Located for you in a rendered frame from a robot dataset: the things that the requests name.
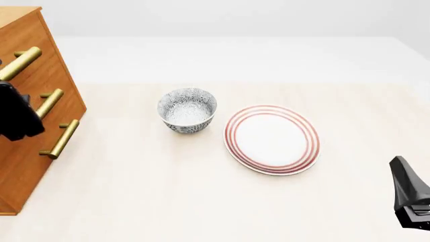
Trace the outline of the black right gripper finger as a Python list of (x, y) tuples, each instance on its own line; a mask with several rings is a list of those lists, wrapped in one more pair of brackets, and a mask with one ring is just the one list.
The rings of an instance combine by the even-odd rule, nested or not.
[(402, 156), (389, 162), (394, 182), (394, 211), (405, 206), (430, 205), (430, 187)]

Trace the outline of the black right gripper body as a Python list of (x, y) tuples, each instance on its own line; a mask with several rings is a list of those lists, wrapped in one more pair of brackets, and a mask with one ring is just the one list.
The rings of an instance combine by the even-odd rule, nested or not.
[(430, 199), (395, 201), (394, 213), (403, 228), (430, 231)]

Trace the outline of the wooden drawer front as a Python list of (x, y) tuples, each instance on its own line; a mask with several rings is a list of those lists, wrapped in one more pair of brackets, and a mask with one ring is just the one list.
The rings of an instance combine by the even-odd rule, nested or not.
[(30, 95), (31, 106), (35, 109), (45, 100), (40, 97), (41, 94), (52, 93), (56, 89), (63, 90), (63, 96), (43, 119), (46, 130), (58, 128), (61, 123), (78, 120), (86, 111), (79, 92), (60, 64), (46, 64), (27, 77), (20, 73), (10, 83), (21, 94)]
[(27, 15), (1, 28), (0, 70), (15, 60), (14, 52), (29, 50), (33, 46), (40, 48), (42, 55), (21, 72), (25, 77), (46, 64), (60, 64), (38, 14)]
[(17, 141), (0, 136), (0, 216), (22, 210), (52, 163), (39, 151), (51, 149), (62, 133), (58, 127)]

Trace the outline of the wooden cabinet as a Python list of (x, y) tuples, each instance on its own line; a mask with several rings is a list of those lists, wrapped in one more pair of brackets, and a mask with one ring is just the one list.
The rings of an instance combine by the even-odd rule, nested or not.
[(44, 127), (17, 141), (0, 136), (0, 215), (17, 215), (87, 110), (41, 7), (0, 6), (0, 81), (26, 97)]

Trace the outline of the white plate with red rings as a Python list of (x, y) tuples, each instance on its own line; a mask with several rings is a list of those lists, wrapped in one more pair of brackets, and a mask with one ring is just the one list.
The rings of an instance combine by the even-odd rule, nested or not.
[(316, 128), (289, 108), (269, 104), (235, 112), (223, 131), (231, 156), (248, 169), (266, 175), (295, 175), (310, 169), (320, 157)]

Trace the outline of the patterned blue-white bowl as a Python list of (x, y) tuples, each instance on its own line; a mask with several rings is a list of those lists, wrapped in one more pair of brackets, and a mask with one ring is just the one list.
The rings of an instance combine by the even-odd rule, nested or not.
[(217, 110), (216, 98), (200, 88), (179, 88), (166, 93), (157, 103), (162, 121), (175, 132), (192, 134), (205, 129)]

